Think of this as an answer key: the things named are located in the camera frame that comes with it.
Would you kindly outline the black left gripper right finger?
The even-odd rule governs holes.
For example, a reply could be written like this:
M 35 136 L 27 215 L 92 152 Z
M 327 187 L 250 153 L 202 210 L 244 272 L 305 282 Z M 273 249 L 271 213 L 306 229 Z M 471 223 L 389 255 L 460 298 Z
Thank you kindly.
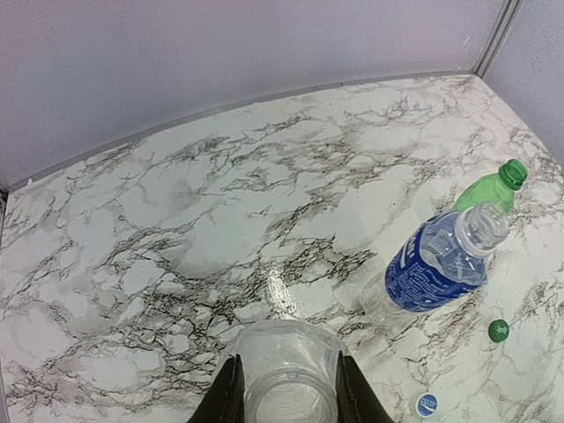
M 340 352 L 335 379 L 338 423 L 393 423 L 357 362 Z

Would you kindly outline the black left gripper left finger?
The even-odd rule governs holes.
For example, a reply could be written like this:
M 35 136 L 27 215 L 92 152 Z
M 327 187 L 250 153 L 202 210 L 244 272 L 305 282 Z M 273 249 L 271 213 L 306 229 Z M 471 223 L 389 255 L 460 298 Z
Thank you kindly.
M 188 423 L 240 423 L 245 421 L 245 381 L 241 356 L 230 356 Z

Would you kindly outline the clear bottle white cap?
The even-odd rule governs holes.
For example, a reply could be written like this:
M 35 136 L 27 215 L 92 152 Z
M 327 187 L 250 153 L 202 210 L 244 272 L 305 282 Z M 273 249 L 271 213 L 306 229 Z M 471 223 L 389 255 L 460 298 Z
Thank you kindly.
M 241 357 L 246 422 L 336 422 L 338 356 L 345 343 L 316 325 L 265 320 L 243 329 L 219 364 Z

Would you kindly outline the green bottle cap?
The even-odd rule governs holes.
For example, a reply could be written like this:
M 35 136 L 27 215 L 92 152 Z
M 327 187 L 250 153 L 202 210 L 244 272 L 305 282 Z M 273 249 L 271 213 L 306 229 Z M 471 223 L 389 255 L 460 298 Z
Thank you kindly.
M 503 319 L 497 319 L 488 325 L 488 337 L 496 344 L 505 341 L 509 336 L 510 328 L 508 323 Z

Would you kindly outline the clear bottle blue label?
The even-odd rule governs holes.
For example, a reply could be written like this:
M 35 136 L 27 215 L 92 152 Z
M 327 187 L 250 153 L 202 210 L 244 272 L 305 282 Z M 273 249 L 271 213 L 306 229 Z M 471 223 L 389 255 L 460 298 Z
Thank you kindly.
M 507 236 L 507 216 L 497 204 L 432 217 L 367 283 L 360 296 L 364 313 L 388 329 L 475 291 L 487 281 L 489 256 Z

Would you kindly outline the green plastic bottle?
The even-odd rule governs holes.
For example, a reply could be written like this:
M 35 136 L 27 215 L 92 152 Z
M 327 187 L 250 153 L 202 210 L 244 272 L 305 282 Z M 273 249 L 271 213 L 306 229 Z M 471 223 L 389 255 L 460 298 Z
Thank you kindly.
M 508 216 L 513 211 L 516 192 L 527 178 L 524 164 L 511 159 L 502 164 L 496 173 L 485 175 L 470 185 L 455 201 L 452 210 L 463 212 L 478 204 L 493 203 Z

